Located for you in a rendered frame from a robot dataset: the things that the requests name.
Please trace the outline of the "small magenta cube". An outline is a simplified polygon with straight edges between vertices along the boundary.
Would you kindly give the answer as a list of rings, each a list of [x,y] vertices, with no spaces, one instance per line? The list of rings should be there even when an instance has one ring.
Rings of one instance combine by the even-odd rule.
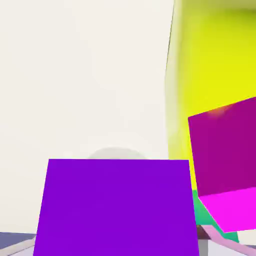
[[[188,125],[200,201],[223,232],[256,229],[256,97]]]

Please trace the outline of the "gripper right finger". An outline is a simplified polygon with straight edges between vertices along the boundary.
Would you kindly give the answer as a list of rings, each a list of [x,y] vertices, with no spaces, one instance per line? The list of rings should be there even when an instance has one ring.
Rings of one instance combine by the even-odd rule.
[[[256,246],[226,239],[212,225],[197,225],[196,228],[199,256],[256,256]]]

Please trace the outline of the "small purple cube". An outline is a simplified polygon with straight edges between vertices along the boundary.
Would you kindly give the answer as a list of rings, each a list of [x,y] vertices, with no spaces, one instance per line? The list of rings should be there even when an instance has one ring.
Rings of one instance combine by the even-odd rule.
[[[33,256],[199,256],[189,162],[50,159]]]

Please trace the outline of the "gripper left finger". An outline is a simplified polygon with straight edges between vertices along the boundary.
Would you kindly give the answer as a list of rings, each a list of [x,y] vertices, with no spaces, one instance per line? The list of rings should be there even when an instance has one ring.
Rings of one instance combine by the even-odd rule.
[[[34,248],[36,237],[0,249],[0,256],[11,256],[24,250]]]

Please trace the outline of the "small green cube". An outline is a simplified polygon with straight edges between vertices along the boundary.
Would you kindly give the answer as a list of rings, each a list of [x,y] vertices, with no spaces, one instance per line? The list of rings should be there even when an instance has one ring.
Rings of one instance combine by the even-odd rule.
[[[198,192],[196,190],[192,190],[193,195],[193,204],[194,204],[194,212],[195,212],[195,221],[197,225],[212,225],[216,228],[217,231],[221,234],[221,236],[225,239],[232,240],[234,242],[239,242],[237,232],[223,232],[221,228],[218,226],[213,217],[209,214],[205,206],[202,204],[198,197]]]

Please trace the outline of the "large yellow box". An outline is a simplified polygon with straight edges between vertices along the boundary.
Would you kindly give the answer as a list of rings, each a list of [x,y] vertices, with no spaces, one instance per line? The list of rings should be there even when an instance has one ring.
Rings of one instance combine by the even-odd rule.
[[[256,0],[175,0],[165,87],[169,157],[197,190],[188,118],[256,97]]]

